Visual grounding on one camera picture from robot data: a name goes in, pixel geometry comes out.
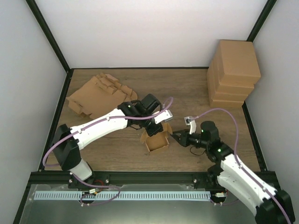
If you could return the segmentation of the brown cardboard box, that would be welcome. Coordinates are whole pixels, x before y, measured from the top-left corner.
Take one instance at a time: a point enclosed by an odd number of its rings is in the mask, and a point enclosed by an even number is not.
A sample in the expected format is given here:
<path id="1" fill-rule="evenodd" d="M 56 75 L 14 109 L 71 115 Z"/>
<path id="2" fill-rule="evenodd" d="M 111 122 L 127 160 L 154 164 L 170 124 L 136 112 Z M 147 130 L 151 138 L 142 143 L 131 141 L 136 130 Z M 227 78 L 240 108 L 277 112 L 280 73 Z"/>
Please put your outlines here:
<path id="1" fill-rule="evenodd" d="M 169 136 L 172 134 L 172 128 L 169 123 L 163 123 L 163 130 L 153 136 L 148 136 L 144 131 L 141 135 L 140 142 L 147 148 L 149 154 L 160 153 L 169 148 Z"/>

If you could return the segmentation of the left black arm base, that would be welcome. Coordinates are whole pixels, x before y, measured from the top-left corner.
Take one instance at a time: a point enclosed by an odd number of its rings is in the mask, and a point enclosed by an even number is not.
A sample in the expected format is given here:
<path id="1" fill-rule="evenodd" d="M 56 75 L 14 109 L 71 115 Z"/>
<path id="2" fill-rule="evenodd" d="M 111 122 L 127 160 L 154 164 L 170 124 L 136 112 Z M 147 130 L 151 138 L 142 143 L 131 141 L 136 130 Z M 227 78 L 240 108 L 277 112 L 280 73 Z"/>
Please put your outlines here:
<path id="1" fill-rule="evenodd" d="M 110 174 L 94 171 L 91 167 L 73 168 L 67 171 L 70 174 L 68 187 L 71 189 L 91 189 L 94 186 L 108 186 Z"/>

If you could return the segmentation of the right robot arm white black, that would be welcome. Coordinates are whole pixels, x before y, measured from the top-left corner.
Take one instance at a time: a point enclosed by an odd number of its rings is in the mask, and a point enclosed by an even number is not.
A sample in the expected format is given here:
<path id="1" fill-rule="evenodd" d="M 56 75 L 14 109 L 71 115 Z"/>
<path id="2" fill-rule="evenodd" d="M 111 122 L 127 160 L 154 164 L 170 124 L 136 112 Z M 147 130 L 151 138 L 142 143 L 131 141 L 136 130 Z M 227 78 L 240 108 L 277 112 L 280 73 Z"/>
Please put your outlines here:
<path id="1" fill-rule="evenodd" d="M 208 184 L 220 186 L 231 192 L 254 215 L 258 224 L 292 224 L 295 215 L 290 195 L 267 184 L 250 170 L 233 149 L 221 141 L 219 131 L 212 121 L 201 123 L 200 133 L 190 118 L 190 129 L 174 131 L 172 138 L 183 147 L 203 148 L 215 165 L 208 169 Z"/>

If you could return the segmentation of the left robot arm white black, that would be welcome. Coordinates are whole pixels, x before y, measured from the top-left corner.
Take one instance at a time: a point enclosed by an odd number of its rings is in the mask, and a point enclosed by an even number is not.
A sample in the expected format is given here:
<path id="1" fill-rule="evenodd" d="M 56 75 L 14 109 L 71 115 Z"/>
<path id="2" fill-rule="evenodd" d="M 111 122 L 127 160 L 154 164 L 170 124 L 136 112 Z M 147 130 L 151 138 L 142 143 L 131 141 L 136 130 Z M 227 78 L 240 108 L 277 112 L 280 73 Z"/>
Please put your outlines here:
<path id="1" fill-rule="evenodd" d="M 95 184 L 92 169 L 85 162 L 80 150 L 93 141 L 118 130 L 137 125 L 144 128 L 149 136 L 163 130 L 161 123 L 155 123 L 154 118 L 141 119 L 151 116 L 157 109 L 162 109 L 161 102 L 152 94 L 142 100 L 123 102 L 110 113 L 89 123 L 68 127 L 59 126 L 55 132 L 52 146 L 58 165 L 63 171 L 70 171 L 79 177 L 79 183 L 86 189 Z"/>

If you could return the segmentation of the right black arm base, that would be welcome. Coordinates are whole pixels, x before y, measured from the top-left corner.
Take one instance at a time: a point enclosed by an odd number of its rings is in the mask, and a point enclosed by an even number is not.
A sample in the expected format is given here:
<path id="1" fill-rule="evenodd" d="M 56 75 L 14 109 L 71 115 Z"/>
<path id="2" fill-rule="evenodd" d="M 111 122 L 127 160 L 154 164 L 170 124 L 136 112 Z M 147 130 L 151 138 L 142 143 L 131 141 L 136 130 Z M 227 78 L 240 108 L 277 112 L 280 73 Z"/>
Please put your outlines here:
<path id="1" fill-rule="evenodd" d="M 193 186 L 195 189 L 205 189 L 208 191 L 223 190 L 218 183 L 217 177 L 223 172 L 219 165 L 211 166 L 206 172 L 196 172 L 192 175 Z"/>

